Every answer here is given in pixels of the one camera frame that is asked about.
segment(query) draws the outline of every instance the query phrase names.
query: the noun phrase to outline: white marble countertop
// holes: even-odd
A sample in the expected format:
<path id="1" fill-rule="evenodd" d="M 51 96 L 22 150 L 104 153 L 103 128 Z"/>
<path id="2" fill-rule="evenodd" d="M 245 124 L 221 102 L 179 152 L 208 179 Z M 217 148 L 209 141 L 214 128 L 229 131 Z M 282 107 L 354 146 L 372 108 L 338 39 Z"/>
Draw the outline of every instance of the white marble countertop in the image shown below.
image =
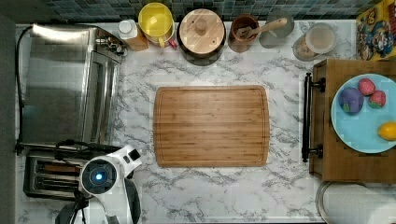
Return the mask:
<path id="1" fill-rule="evenodd" d="M 178 50 L 150 46 L 129 52 L 120 70 L 114 145 L 132 145 L 142 155 L 135 170 L 143 223 L 317 222 L 320 180 L 301 159 L 304 76 L 325 58 L 353 59 L 354 21 L 327 22 L 337 46 L 313 62 L 298 61 L 291 46 L 315 21 L 297 21 L 286 43 L 264 49 L 258 39 L 238 54 L 224 46 L 215 63 L 188 63 Z M 226 22 L 227 34 L 231 23 Z M 162 168 L 154 154 L 152 118 L 155 93 L 163 86 L 262 85 L 271 125 L 270 150 L 263 167 Z M 22 192 L 24 162 L 17 158 L 17 222 L 53 223 L 66 204 L 27 198 Z"/>

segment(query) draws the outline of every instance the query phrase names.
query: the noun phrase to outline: cabinet handle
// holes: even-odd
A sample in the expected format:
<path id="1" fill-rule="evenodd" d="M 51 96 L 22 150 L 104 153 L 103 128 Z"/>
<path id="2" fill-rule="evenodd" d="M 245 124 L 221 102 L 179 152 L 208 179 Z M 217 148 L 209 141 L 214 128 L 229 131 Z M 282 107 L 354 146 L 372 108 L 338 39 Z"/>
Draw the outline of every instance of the cabinet handle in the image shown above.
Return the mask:
<path id="1" fill-rule="evenodd" d="M 312 82 L 311 73 L 306 73 L 304 81 L 304 120 L 303 120 L 303 162 L 308 162 L 309 153 L 314 153 L 318 158 L 323 157 L 323 145 L 318 144 L 310 148 L 311 136 L 311 105 L 312 105 L 312 88 L 318 88 L 320 92 L 326 91 L 326 78 L 322 77 L 317 82 Z"/>

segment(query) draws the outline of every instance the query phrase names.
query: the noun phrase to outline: yellow fruit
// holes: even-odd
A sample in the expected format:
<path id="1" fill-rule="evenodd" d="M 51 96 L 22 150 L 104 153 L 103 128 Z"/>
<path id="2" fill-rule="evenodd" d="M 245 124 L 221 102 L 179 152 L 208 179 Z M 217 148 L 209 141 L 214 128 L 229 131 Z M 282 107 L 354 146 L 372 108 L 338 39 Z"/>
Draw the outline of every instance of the yellow fruit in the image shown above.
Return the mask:
<path id="1" fill-rule="evenodd" d="M 379 136 L 388 141 L 396 140 L 396 121 L 386 122 L 378 130 Z"/>

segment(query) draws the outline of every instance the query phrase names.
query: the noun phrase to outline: wooden spoon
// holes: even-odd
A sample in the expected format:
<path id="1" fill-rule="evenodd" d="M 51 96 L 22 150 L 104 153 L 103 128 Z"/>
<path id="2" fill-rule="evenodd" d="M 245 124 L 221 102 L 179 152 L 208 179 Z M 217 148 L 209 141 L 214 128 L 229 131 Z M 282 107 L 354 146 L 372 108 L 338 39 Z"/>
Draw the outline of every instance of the wooden spoon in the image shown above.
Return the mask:
<path id="1" fill-rule="evenodd" d="M 236 32 L 236 36 L 239 38 L 242 38 L 242 39 L 248 39 L 251 36 L 261 33 L 261 32 L 282 28 L 283 26 L 286 25 L 286 23 L 288 23 L 288 20 L 286 18 L 281 18 L 276 21 L 271 21 L 271 22 L 265 24 L 264 26 L 257 27 L 256 29 L 251 29 L 250 26 L 248 26 L 246 28 L 240 28 Z"/>

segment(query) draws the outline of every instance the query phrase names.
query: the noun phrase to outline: plate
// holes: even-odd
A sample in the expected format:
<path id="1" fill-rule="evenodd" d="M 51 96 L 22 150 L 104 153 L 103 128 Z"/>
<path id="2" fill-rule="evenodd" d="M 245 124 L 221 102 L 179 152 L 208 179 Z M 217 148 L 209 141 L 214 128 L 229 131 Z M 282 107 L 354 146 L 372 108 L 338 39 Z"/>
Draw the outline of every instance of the plate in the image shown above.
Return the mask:
<path id="1" fill-rule="evenodd" d="M 364 97 L 361 112 L 350 115 L 338 104 L 338 95 L 347 87 L 358 88 L 362 78 L 370 78 L 375 88 L 387 95 L 387 102 L 379 109 L 371 108 L 369 97 Z M 396 146 L 396 141 L 387 141 L 378 135 L 379 127 L 388 121 L 396 120 L 396 83 L 376 74 L 353 77 L 335 94 L 332 100 L 332 126 L 345 144 L 364 153 L 379 153 Z"/>

